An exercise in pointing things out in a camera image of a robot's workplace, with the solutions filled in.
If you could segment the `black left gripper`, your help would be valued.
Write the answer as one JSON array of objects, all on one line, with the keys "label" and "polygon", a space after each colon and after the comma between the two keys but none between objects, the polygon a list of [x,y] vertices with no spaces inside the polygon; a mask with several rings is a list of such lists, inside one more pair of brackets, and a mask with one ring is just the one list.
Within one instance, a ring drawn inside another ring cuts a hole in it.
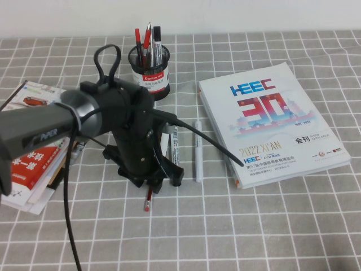
[{"label": "black left gripper", "polygon": [[158,194],[163,180],[169,179],[178,187],[182,184],[184,169],[177,166],[162,154],[161,130],[151,129],[142,139],[130,136],[128,130],[115,134],[115,145],[107,145],[103,156],[115,162],[118,174],[140,188],[147,183],[152,192]]}]

